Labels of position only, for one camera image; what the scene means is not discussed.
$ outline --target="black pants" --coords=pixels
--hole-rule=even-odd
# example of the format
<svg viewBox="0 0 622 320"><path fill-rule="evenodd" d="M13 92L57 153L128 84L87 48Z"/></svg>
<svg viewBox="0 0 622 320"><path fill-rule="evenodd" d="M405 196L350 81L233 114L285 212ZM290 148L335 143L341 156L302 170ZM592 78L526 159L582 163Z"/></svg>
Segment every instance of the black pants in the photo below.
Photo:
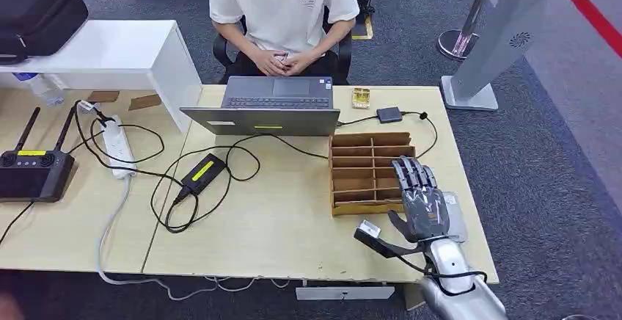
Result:
<svg viewBox="0 0 622 320"><path fill-rule="evenodd" d="M226 84L230 76L264 75L265 74L261 73L261 70L257 68L256 64L248 58L247 55L243 52L238 52L235 62L227 67L227 71L224 73L222 79L220 79L219 84ZM348 85L348 81L345 77L337 72L337 55L332 51L326 52L324 57L313 62L298 76L330 76L332 77L333 84Z"/></svg>

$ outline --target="desk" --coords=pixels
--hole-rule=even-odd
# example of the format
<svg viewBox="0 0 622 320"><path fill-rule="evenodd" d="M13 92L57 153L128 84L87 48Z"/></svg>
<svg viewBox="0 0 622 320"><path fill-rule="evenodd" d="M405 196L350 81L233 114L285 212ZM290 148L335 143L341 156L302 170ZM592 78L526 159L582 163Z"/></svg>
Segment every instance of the desk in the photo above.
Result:
<svg viewBox="0 0 622 320"><path fill-rule="evenodd" d="M115 103L105 103L106 114L118 114L124 123L151 128L164 138L167 149L157 159L141 163L140 168L163 172L181 152L185 134L179 132L164 106L128 112L130 98L153 91L124 91ZM49 149L56 143L61 127L74 101L86 98L87 91L67 92L63 106L48 108L28 90L0 90L0 123L3 135L0 150L15 147L32 110L41 106L25 149ZM83 114L81 122L88 133L92 116ZM148 156L158 148L158 139L139 129L126 130L134 157ZM63 149L68 151L81 140L72 123ZM64 197L57 203L36 203L11 228L0 246L0 268L62 271L95 271L96 242L108 216L122 193L122 182L110 170L100 166L86 148L75 151L76 171ZM147 249L156 228L149 198L157 178L138 175L132 181L131 193L124 209L109 234L104 253L104 269L110 272L141 271ZM168 182L158 192L163 200ZM0 204L0 228L26 206L24 203Z"/></svg>
<svg viewBox="0 0 622 320"><path fill-rule="evenodd" d="M375 109L399 106L402 111L429 113L439 131L435 148L422 158L434 170L439 186L455 192L464 212L469 241L462 244L467 260L498 282L475 203L464 173L447 113L436 87L370 87L372 109L351 108L352 87L334 88L334 105L341 108L340 120L349 121L375 114ZM204 87L200 106L220 106L224 86ZM418 150L433 141L429 123L417 116L379 125L370 120L340 129L339 133L409 131ZM327 155L323 137L285 137L297 147ZM237 137L216 137L192 123L184 152L211 145L230 145ZM218 275L282 279L387 281L416 283L422 275L395 259L384 259L353 238L365 218L382 228L381 236L399 243L404 238L385 215L331 215L328 161L303 156L274 138L249 140L244 147L261 160L261 171L251 181L233 182L227 199L207 219L186 232L171 234L158 226L144 272L148 274ZM224 158L224 150L216 151ZM201 159L186 159L178 167L183 177ZM234 173L247 176L255 163L236 152L230 160ZM222 173L202 193L200 210L208 210L222 195L227 182ZM178 193L171 189L166 204ZM181 206L173 222L187 219L191 202ZM411 261L423 265L420 255Z"/></svg>

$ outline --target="clasped hands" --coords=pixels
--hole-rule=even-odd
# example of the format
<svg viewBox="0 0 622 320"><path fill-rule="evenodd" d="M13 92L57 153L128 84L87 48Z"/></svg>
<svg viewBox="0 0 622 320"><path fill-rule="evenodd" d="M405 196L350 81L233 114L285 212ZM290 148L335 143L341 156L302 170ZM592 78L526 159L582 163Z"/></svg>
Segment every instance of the clasped hands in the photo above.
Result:
<svg viewBox="0 0 622 320"><path fill-rule="evenodd" d="M257 68L267 76L295 76L309 67L319 57L311 51L305 51L280 61L277 57L287 56L287 52L275 50L257 50L248 55Z"/></svg>

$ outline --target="wire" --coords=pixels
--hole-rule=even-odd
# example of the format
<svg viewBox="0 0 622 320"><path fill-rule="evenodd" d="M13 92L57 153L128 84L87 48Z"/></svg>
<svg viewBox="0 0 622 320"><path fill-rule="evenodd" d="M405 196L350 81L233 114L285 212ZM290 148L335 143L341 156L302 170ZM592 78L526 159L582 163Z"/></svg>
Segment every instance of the wire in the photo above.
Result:
<svg viewBox="0 0 622 320"><path fill-rule="evenodd" d="M34 201L31 201L30 204L28 204L27 207L25 207L14 219L13 221L11 221L11 223L7 226L7 229L4 230L4 233L2 234L2 238L0 238L0 245L2 245L2 242L4 241L4 238L7 236L7 233L9 233L9 230L11 229L11 227L13 226L13 224L15 222L17 222L17 220L21 217L21 215L23 215L26 211L28 211L29 208L31 208L34 205Z"/></svg>
<svg viewBox="0 0 622 320"><path fill-rule="evenodd" d="M436 142L439 141L439 131L436 130L436 126L434 125L434 122L432 122L430 117L428 117L428 113L426 112L402 112L403 116L407 114L418 114L419 118L427 120L432 126L432 129L434 130L434 141L432 142L432 145L430 145L429 148L425 149L422 153L420 153L419 155L417 155L417 157L415 157L416 159L419 159L421 158L421 156L425 155L426 153L428 153L430 150L434 148L434 145L436 145Z"/></svg>
<svg viewBox="0 0 622 320"><path fill-rule="evenodd" d="M251 282L248 285L244 286L244 287L240 287L240 288L226 288L226 287L224 287L223 285L220 284L220 282L223 281L223 280L219 280L219 279L216 278L216 286L218 286L218 288L220 288L223 291L239 292L239 291L245 291L245 290L251 288L251 286L255 282L255 280L256 279L252 278Z"/></svg>
<svg viewBox="0 0 622 320"><path fill-rule="evenodd" d="M422 153L420 153L419 155L417 155L417 157L415 157L416 159L419 159L423 155L425 155L426 153L430 152L430 150L432 150L432 148L434 148L434 145L436 145L436 142L439 141L439 131L436 130L436 126L434 125L434 122L432 122L430 117L428 117L428 113L426 113L426 112L401 112L401 114L403 116L405 116L407 114L418 114L419 118L421 120L427 120L430 123L430 125L432 126L432 129L434 130L434 141L432 142L432 145L430 145L429 148L425 149ZM365 117L365 118L360 118L358 120L353 120L351 122L337 122L337 127L341 128L343 126L349 126L350 124L359 123L359 122L363 122L363 121L366 121L366 120L373 120L374 118L378 118L378 116L377 115L376 116L369 116L369 117Z"/></svg>
<svg viewBox="0 0 622 320"><path fill-rule="evenodd" d="M89 127L89 131L90 131L91 137L95 137L95 134L93 134L93 126L97 123L97 121L98 121L97 119L94 119L91 122L91 126ZM147 161L149 159L153 159L157 155L160 155L161 153L163 153L164 150L166 149L166 147L164 146L164 140L162 139L162 136L160 134L156 133L155 131L152 131L149 128L145 128L143 126L138 126L138 125L135 125L135 124L121 124L121 125L119 125L119 127L140 128L140 129L142 129L144 131L150 132L151 134L155 135L158 138L158 140L160 140L160 150L158 150L156 153L154 153L152 155L149 155L149 156L145 157L144 159L140 159L140 160L136 160L136 161L125 161L125 160L122 160L122 159L117 159L114 156L110 156L105 150L103 150L99 146L99 144L95 140L93 140L93 145L95 146L95 148L97 148L99 150L99 152L102 153L105 157L108 157L110 159L114 159L114 160L117 160L118 162L123 162L123 163L126 163L126 164L139 164L139 163Z"/></svg>
<svg viewBox="0 0 622 320"><path fill-rule="evenodd" d="M277 283L275 280L273 280L273 279L270 279L270 281L272 281L272 283L273 283L273 284L274 284L277 288L281 288L281 289L283 289L283 288L287 287L287 286L290 284L290 281L289 281L289 280L285 281L285 283L283 283L282 285L278 284L278 283Z"/></svg>
<svg viewBox="0 0 622 320"><path fill-rule="evenodd" d="M103 131L100 131L99 133L97 133L95 136L90 137L88 140L94 140L96 137L99 137L101 134L103 134ZM77 149L79 149L82 145L84 145L84 140L82 142L80 142L80 144L77 144L76 146L74 146L71 150L69 150L67 152L67 155L71 155L71 153L73 153L73 151L76 151Z"/></svg>
<svg viewBox="0 0 622 320"><path fill-rule="evenodd" d="M290 143L286 142L285 140L283 140L282 138L276 137L272 134L257 134L251 137L247 137L247 138L243 138L238 140L237 142L235 142L233 145L215 145L215 146L211 146L209 148L204 148L201 150L196 150L196 151L191 151L189 153L185 153L182 156L180 156L178 159L174 160L167 168L167 170L163 173L156 173L156 172L149 172L149 171L144 171L144 170L138 170L138 169L133 169L133 168L127 168L127 167L118 167L118 166L112 166L110 164L107 164L106 162L104 162L102 160L102 158L89 146L88 140L86 138L86 136L84 135L84 132L82 131L82 127L80 124L80 120L79 120L79 115L78 115L78 109L76 108L78 106L78 103L80 101L76 101L74 103L74 108L75 111L73 113L73 118L76 122L76 127L78 129L78 133L80 135L80 137L82 138L82 141L84 144L84 147L87 148L87 150L99 161L99 163L106 167L109 168L111 170L126 170L126 171L131 171L131 172L136 172L136 173L142 173L145 175L151 175L154 177L159 177L160 179L158 180L158 183L155 185L155 188L153 190L153 193L151 194L151 198L150 198L150 207L151 207L151 211L153 213L153 216L157 219L158 223L160 225L162 225L163 227L165 227L170 233L181 233L183 231L185 231L186 229L188 229L192 224L194 224L195 222L200 221L201 219L206 218L207 216L209 216L211 213L213 213L224 201L224 199L227 197L227 194L229 193L230 187L231 187L231 182L232 181L239 181L239 182L245 182L248 181L250 179L253 179L260 171L261 168L261 163L259 161L259 159L256 157L255 154L253 154L250 150L243 148L241 146L238 146L238 144L245 142L247 140L253 139L253 138L257 138L257 137L275 137L278 140L280 140L281 142L285 143L287 146L289 146L290 148L293 148L294 150L297 150L300 153L303 153L305 155L309 155L309 156L313 156L313 157L318 157L318 158L322 158L322 159L327 159L326 156L322 156L322 155L318 155L318 154L314 154L314 153L309 153L307 151L301 150L296 148L295 146L291 145ZM154 131L151 131L149 129L146 129L144 127L139 127L136 126L137 128L143 128L145 130L148 130L149 132L155 134L161 141L162 145L164 145L162 138L159 134L157 134ZM154 199L156 198L156 192L158 191L159 186L161 185L162 181L166 178L168 180L170 180L171 182L177 184L180 188L183 188L184 185L183 183L181 183L177 178L172 177L171 175L169 175L169 171L182 159L184 159L185 157L187 157L188 155L191 154L195 154L195 153L203 153L205 151L209 151L209 150L213 150L213 149L219 149L219 148L225 148L228 149L227 151L227 156L226 159L224 160L225 163L225 169L227 171L227 174L229 175L229 180L227 182L227 187L223 193L223 195L221 196L221 198L219 199L219 201L216 203L216 205L209 209L207 212L205 212L204 214L197 216L198 215L198 209L199 209L199 197L198 195L191 193L192 197L194 198L194 206L193 206L193 211L191 216L189 217L187 222L184 222L181 225L170 225L170 219L172 218L172 214L173 211L175 210L175 208L177 208L182 202L181 201L173 201L173 204L169 207L169 210L167 211L167 214L165 216L165 220L162 221L162 219L160 218L158 212L156 211L156 207L154 206ZM242 150L245 151L246 153L248 153L254 160L255 162L257 162L257 169L249 176L249 177L245 177L245 178L239 178L237 176L235 176L231 170L231 168L229 167L229 157L232 153L233 150L238 149L238 150Z"/></svg>
<svg viewBox="0 0 622 320"><path fill-rule="evenodd" d="M167 286L164 282L162 282L161 280L157 279L157 278L148 278L145 280L113 280L111 278L109 278L108 276L106 276L106 273L104 273L103 268L102 268L102 263L101 263L101 254L102 254L102 249L103 246L106 242L106 237L108 236L108 233L110 232L110 228L112 227L112 223L114 222L114 219L117 217L117 215L119 214L119 212L121 211L121 209L123 208L123 206L125 205L125 202L128 200L128 195L130 194L130 182L131 182L131 176L127 175L125 177L125 180L123 181L123 194L121 196L121 199L119 200L119 203L117 204L117 207L115 208L114 212L110 215L110 217L108 218L108 222L106 223L105 228L103 229L99 239L98 239L98 247L97 247L97 255L96 255L96 261L97 261L97 272L99 274L99 276L101 277L102 280L104 280L106 283L109 283L111 285L116 285L116 286L123 286L123 285L139 285L139 284L143 284L143 283L157 283L158 285L160 285L160 287L164 288L167 290L168 296L171 300L175 300L175 301L181 301L181 300L186 300L196 294L199 293L203 293L203 292L211 292L211 291L215 291L218 287L214 287L214 288L203 288L197 291L194 291L190 294L187 294L183 297L175 297L172 295L171 292L171 288L169 286Z"/></svg>
<svg viewBox="0 0 622 320"><path fill-rule="evenodd" d="M220 282L225 281L225 280L229 280L231 277L225 277L225 278L217 278L217 277L209 277L209 276L203 276L203 277L206 280L215 282L217 284L218 288L220 288L223 291L227 291L227 292L239 292L239 291L244 291L246 289L249 289L250 286L252 286L253 282L256 280L256 278L253 278L253 279L251 279L251 282L248 285L246 285L244 287L241 287L241 288L233 288L233 289L231 289L231 288L225 288L223 285L220 284ZM270 281L272 282L272 284L274 284L279 289L284 289L285 287L287 287L290 284L289 280L286 280L285 284L282 284L282 285L278 284L272 278L270 279Z"/></svg>
<svg viewBox="0 0 622 320"><path fill-rule="evenodd" d="M417 270L418 272L421 272L422 274L426 276L436 277L436 278L459 278L459 277L465 277L465 276L483 276L484 283L488 281L488 275L483 271L469 271L469 272L462 272L460 274L438 274L435 272L429 272L427 270L424 270L418 267L417 265L411 263L410 261L407 261L402 255L396 255L396 258L402 260L403 263Z"/></svg>
<svg viewBox="0 0 622 320"><path fill-rule="evenodd" d="M353 120L351 122L337 122L337 127L343 127L343 126L349 126L350 124L354 124L354 123L358 123L358 122L364 122L366 120L372 120L374 118L378 118L378 115L376 116L369 116L369 117L365 117L365 118L360 118L358 120Z"/></svg>

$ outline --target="robot finger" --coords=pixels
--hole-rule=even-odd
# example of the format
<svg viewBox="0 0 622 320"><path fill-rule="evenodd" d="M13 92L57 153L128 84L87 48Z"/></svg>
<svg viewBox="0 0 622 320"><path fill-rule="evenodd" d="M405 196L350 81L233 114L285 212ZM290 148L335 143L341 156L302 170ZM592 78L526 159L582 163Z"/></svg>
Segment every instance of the robot finger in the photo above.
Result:
<svg viewBox="0 0 622 320"><path fill-rule="evenodd" d="M398 177L398 182L400 182L400 188L403 191L409 190L410 184L408 180L406 179L406 176L404 176L404 172L402 171L402 166L400 162L398 160L393 160L391 161L391 165L393 166L393 169L395 170L395 174Z"/></svg>
<svg viewBox="0 0 622 320"><path fill-rule="evenodd" d="M423 187L423 186L427 186L428 185L428 179L425 177L425 172L423 171L423 166L421 166L421 164L419 163L419 161L415 158L412 157L408 157L410 164L414 167L416 174L417 174L417 180L419 181L419 186Z"/></svg>
<svg viewBox="0 0 622 320"><path fill-rule="evenodd" d="M410 186L413 189L421 187L421 180L417 179L417 176L414 174L414 169L412 168L412 158L408 156L400 156L400 160L402 161L404 168L406 168L406 177L409 180Z"/></svg>
<svg viewBox="0 0 622 320"><path fill-rule="evenodd" d="M423 166L423 172L425 173L428 185L432 188L438 188L438 185L436 184L436 178L434 177L434 173L432 173L432 169L428 166Z"/></svg>

